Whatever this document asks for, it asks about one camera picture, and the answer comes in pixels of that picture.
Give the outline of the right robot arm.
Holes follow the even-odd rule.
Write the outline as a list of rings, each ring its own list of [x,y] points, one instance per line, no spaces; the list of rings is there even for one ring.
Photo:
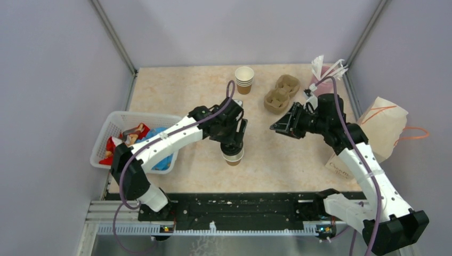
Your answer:
[[[318,98],[315,109],[309,103],[294,103],[270,129],[295,139],[307,133],[321,135],[349,168],[368,202],[365,208],[337,190],[327,189],[316,195],[312,206],[316,218],[341,219],[362,235],[375,255],[415,244],[429,224],[428,216],[401,197],[377,162],[361,127],[345,118],[343,100],[329,93]]]

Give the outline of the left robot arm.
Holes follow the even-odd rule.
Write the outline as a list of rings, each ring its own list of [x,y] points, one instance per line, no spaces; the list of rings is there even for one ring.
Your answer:
[[[206,138],[219,142],[222,156],[229,165],[238,165],[244,156],[247,120],[243,115],[243,102],[227,97],[211,108],[196,107],[150,139],[130,147],[119,144],[110,173],[119,185],[121,200],[137,201],[150,208],[157,220],[167,219],[171,213],[170,200],[161,188],[148,180],[146,172],[179,149]]]

